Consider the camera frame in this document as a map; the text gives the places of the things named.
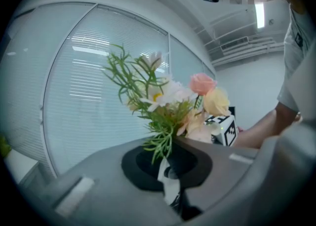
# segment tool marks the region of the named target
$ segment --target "sticker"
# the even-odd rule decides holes
[[[233,140],[236,138],[235,122],[233,121],[230,126],[226,129],[225,133],[226,146],[230,146]]]
[[[211,116],[205,122],[222,123],[223,121],[225,121],[229,117],[230,117],[230,115],[228,115],[228,116]]]

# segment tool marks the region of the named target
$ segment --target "window blind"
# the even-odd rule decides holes
[[[40,127],[43,87],[60,42],[90,7],[68,3],[37,8],[14,30],[0,64],[1,132],[51,176]]]
[[[54,62],[44,99],[48,149],[62,174],[90,154],[148,136],[147,122],[118,98],[118,86],[102,73],[111,52],[124,45],[133,57],[162,51],[160,76],[169,73],[168,36],[142,19],[97,6],[73,29]]]
[[[170,48],[172,77],[187,87],[191,75],[203,73],[202,61],[173,36],[170,37]]]

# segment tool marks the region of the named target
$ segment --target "white wall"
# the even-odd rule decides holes
[[[218,86],[228,92],[236,107],[236,122],[243,129],[252,127],[277,105],[284,78],[283,53],[217,71]]]
[[[215,73],[209,55],[194,31],[178,15],[157,0],[23,0],[16,14],[39,5],[66,1],[96,2],[137,14],[172,34]]]

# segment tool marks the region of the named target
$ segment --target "peach flower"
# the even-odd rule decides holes
[[[177,136],[187,130],[186,138],[211,143],[212,135],[217,136],[221,131],[218,123],[205,125],[204,121],[208,118],[208,113],[202,110],[192,109],[183,120],[183,125],[179,128]]]
[[[214,116],[230,115],[229,104],[227,95],[219,88],[209,91],[203,98],[205,111]]]
[[[204,73],[198,73],[191,76],[189,87],[200,96],[206,95],[209,91],[215,89],[217,82]]]

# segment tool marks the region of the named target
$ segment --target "person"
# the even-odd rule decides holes
[[[260,148],[267,137],[279,135],[290,126],[299,112],[287,81],[306,56],[315,36],[315,27],[301,0],[286,1],[289,3],[290,25],[284,39],[285,75],[278,104],[253,127],[239,133],[234,146]]]

